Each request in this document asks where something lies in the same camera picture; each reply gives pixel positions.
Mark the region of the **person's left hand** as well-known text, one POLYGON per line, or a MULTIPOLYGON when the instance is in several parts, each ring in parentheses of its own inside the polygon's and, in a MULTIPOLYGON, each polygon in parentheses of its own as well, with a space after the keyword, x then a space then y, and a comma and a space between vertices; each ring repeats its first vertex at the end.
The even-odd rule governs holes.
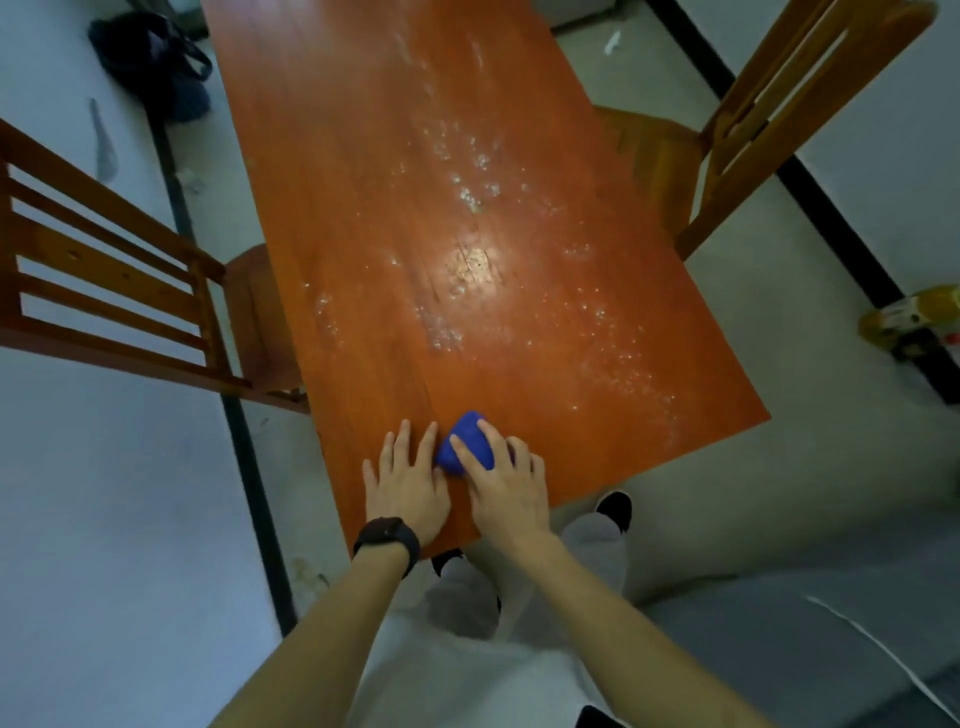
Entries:
POLYGON ((411 467, 398 476, 398 434, 388 432, 375 470, 379 485, 375 495, 366 495, 366 520, 398 517, 414 530, 421 548, 431 546, 450 516, 448 482, 433 467, 438 434, 433 421, 422 435, 411 467))

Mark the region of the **person's left forearm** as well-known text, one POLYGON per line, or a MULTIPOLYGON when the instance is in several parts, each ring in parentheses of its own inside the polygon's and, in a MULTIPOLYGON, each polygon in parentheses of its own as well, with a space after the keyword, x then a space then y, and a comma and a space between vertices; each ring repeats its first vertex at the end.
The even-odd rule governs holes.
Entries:
POLYGON ((344 728, 408 555, 398 542, 362 548, 209 728, 344 728))

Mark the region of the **grey trousers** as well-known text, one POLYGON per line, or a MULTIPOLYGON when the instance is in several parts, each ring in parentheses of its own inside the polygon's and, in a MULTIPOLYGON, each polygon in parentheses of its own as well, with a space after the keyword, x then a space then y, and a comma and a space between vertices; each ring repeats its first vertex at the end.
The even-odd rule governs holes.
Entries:
MULTIPOLYGON (((612 519, 596 512, 579 516, 561 531, 560 539, 589 572, 622 593, 628 567, 626 540, 612 519)), ((439 630, 490 641, 500 620, 498 590, 480 568, 464 556, 455 556, 427 588, 414 613, 439 630)), ((561 649, 568 642, 558 616, 538 592, 512 623, 507 640, 546 650, 561 649)))

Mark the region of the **white shirt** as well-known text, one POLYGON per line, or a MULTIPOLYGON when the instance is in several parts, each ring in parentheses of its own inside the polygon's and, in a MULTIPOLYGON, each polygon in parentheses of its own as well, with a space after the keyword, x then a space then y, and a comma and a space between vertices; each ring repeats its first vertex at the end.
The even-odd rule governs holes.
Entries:
POLYGON ((346 728, 629 728, 567 649, 459 637, 388 613, 346 728))

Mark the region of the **person's right hand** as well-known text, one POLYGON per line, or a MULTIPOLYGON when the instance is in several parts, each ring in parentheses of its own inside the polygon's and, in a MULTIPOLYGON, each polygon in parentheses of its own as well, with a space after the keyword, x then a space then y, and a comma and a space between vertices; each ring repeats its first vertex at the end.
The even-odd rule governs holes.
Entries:
POLYGON ((453 436, 451 444, 466 470, 476 527, 499 552, 521 564, 552 537, 548 491, 530 480, 529 445, 517 436, 505 438, 514 452, 514 470, 486 471, 459 438, 453 436))

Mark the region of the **yellow plastic bottle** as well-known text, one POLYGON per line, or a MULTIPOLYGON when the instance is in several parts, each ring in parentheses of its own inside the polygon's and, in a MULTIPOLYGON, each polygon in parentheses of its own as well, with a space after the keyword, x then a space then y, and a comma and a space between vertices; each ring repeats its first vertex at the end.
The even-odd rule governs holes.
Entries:
POLYGON ((960 284, 930 287, 872 310, 859 319, 857 332, 897 362, 960 353, 960 284))

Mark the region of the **black bag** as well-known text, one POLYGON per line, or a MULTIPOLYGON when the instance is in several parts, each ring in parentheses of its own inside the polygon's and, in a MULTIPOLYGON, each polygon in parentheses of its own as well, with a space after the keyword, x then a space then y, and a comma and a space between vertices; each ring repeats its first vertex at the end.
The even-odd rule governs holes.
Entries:
POLYGON ((213 62, 173 20, 132 10, 89 23, 87 37, 102 68, 145 110, 171 124, 204 118, 213 62))

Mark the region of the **blue sponge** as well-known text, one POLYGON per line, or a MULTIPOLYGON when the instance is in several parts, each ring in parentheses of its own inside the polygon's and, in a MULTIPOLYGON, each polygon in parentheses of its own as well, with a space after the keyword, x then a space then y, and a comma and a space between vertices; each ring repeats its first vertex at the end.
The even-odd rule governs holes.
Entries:
POLYGON ((435 467, 440 468, 445 475, 455 478, 462 478, 467 474, 451 443, 451 438, 456 436, 485 470, 492 470, 496 464, 495 455, 486 435, 478 426, 483 419, 481 413, 475 410, 464 413, 440 444, 434 459, 435 467))

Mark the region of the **black wrist watch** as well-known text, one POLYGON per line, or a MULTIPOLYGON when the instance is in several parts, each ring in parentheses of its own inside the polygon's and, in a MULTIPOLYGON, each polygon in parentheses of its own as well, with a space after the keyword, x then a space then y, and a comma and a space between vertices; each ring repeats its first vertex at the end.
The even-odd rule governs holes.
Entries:
POLYGON ((352 557, 366 548, 399 544, 407 553, 405 579, 421 559, 422 544, 415 531, 397 516, 377 517, 369 520, 358 532, 352 547, 352 557))

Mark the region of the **wooden slatted chair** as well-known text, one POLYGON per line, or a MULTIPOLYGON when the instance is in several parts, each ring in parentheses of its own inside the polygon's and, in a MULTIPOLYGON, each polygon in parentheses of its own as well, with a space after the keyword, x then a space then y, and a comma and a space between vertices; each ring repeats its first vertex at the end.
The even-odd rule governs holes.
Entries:
POLYGON ((687 261, 937 14, 935 0, 788 0, 702 129, 594 109, 687 261))
POLYGON ((1 118, 0 347, 310 413, 264 246, 222 264, 1 118), (42 321, 23 295, 204 361, 42 321))

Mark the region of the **person's right forearm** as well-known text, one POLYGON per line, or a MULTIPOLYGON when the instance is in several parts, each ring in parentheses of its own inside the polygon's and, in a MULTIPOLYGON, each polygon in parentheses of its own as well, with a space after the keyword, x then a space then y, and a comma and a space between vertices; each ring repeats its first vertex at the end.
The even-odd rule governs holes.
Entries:
POLYGON ((508 553, 559 617, 618 720, 631 728, 776 728, 588 571, 558 536, 534 531, 508 553))

